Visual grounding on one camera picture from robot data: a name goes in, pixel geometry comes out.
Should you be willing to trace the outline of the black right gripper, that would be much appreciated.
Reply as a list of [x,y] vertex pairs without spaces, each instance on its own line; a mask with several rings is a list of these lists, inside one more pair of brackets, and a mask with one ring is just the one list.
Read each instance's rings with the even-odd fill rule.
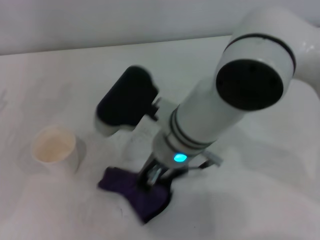
[[159,180],[159,184],[164,187],[171,187],[172,182],[186,175],[189,172],[188,168],[173,169],[158,162],[155,158],[150,158],[144,164],[141,171],[138,173],[136,185],[145,192],[148,192]]

